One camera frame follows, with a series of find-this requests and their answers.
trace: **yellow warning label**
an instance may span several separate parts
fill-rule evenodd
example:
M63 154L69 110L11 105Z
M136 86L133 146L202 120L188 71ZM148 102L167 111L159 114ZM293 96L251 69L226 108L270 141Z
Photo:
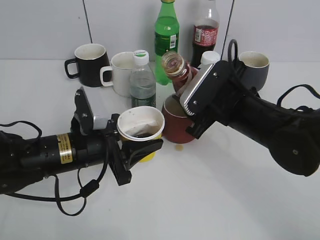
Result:
M72 163L73 161L72 149L71 149L71 144L70 144L68 134L65 133L65 134L57 135L56 138L58 140L61 164Z

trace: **coffee stain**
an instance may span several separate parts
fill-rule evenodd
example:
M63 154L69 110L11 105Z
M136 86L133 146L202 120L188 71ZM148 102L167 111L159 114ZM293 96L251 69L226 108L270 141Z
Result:
M184 146L181 144L177 144L177 145L175 145L175 150L182 152L184 150Z

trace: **cola bottle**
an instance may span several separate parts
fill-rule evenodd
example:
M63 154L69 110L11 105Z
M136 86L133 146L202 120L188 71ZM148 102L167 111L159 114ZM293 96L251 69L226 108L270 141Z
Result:
M220 17L216 8L216 0L202 0L199 13L193 26L193 54L191 66L197 68L202 54L213 51L218 37Z

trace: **red cup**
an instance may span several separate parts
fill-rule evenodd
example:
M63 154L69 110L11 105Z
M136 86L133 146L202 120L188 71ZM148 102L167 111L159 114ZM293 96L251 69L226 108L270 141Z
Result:
M172 96L169 96L163 104L162 114L165 125L162 135L175 144L186 144L195 138L186 132L187 127L193 122L187 117L184 109Z

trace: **green bottle label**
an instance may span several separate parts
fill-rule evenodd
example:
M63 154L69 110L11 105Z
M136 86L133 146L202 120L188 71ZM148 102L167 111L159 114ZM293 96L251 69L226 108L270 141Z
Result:
M150 106L150 107L156 107L156 95L153 95L146 99L139 99L131 96L131 106L133 108L140 107L140 106Z
M155 33L154 49L155 54L162 56L168 51L178 52L179 33L165 36Z

